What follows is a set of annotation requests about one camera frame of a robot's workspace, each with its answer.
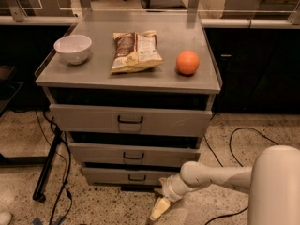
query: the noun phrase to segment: white robotic arm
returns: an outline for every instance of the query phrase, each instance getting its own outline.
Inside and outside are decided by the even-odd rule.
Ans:
[[[210,184],[249,194],[248,225],[300,224],[300,151],[290,146],[265,149],[253,168],[208,167],[185,163],[179,174],[162,179],[163,199],[158,199],[155,220],[190,191]]]

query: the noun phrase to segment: drawer cabinet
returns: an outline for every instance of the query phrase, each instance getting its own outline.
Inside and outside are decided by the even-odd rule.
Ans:
[[[146,30],[157,31],[163,65],[112,75],[113,33]],[[199,18],[93,11],[73,33],[96,41],[90,59],[69,66],[55,54],[40,66],[37,85],[51,102],[55,122],[69,134],[72,156],[82,165],[86,181],[156,187],[160,177],[178,173],[186,161],[197,161],[221,86]],[[201,58],[199,70],[190,77],[174,69],[183,50]]]

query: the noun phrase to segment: orange ball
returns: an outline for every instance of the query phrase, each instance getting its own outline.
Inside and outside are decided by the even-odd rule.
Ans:
[[[200,64],[198,55],[193,51],[180,52],[176,59],[177,70],[184,75],[194,74]]]

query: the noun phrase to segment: black metal leg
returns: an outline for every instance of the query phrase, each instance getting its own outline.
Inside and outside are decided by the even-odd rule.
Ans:
[[[55,136],[54,136],[54,139],[52,141],[52,146],[50,148],[50,151],[49,151],[48,156],[46,158],[46,161],[44,163],[43,170],[42,170],[42,172],[39,176],[37,186],[36,186],[36,190],[35,190],[34,195],[33,195],[33,199],[35,201],[39,201],[41,203],[44,203],[45,200],[46,200],[46,197],[43,194],[43,190],[44,190],[47,178],[49,176],[49,172],[50,172],[51,165],[52,165],[52,162],[53,162],[53,158],[54,158],[54,155],[55,155],[55,152],[56,152],[56,148],[57,148],[58,144],[62,141],[61,134],[62,134],[62,131],[59,129],[58,126],[56,126]]]

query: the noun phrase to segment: speckled floor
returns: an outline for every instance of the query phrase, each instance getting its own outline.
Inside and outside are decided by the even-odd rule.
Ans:
[[[239,166],[230,153],[229,140],[236,128],[243,127],[256,128],[279,144],[300,148],[300,115],[219,113],[211,121],[206,139],[224,166]],[[53,132],[42,112],[5,112],[0,118],[0,128],[0,147],[4,156],[47,155],[50,146],[41,129],[48,141],[52,140]],[[238,130],[232,136],[232,150],[244,166],[251,166],[255,157],[271,145],[272,142],[249,129]],[[57,151],[68,159],[64,145],[59,145]],[[202,140],[201,152],[200,162],[219,166],[205,140]],[[44,203],[32,199],[41,167],[1,170],[0,210],[10,211],[13,214],[12,225],[33,224],[35,218],[41,221],[39,224],[49,224],[66,167],[66,161],[61,156],[56,155],[54,158],[52,172],[45,187]],[[154,192],[89,186],[81,175],[81,165],[73,159],[67,189],[72,195],[72,207],[63,224],[147,224],[157,199]],[[212,185],[189,193],[182,201],[174,203],[172,208],[154,224],[204,225],[211,218],[238,212],[247,205],[247,195]],[[63,216],[69,206],[70,199],[64,191],[53,221]],[[247,224],[247,212],[215,220],[210,224]]]

